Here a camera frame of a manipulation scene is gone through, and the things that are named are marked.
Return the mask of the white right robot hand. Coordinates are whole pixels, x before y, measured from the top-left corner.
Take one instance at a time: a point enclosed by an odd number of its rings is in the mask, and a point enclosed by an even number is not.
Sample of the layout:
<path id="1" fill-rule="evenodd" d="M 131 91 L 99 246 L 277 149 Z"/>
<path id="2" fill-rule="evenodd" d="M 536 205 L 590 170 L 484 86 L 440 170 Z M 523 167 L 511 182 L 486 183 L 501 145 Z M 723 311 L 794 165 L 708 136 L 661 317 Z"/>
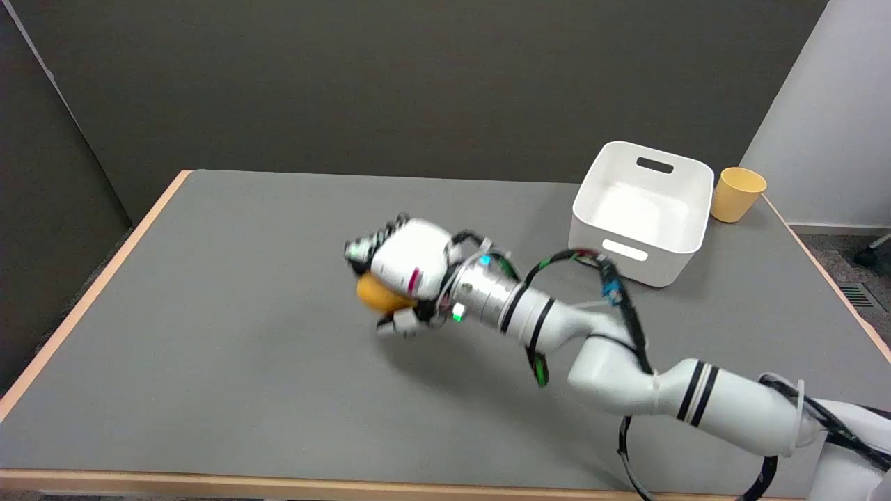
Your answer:
<path id="1" fill-rule="evenodd" d="M 463 257 L 448 231 L 407 214 L 344 244 L 356 294 L 382 313 L 377 333 L 389 337 L 408 337 L 441 319 L 443 288 Z"/>

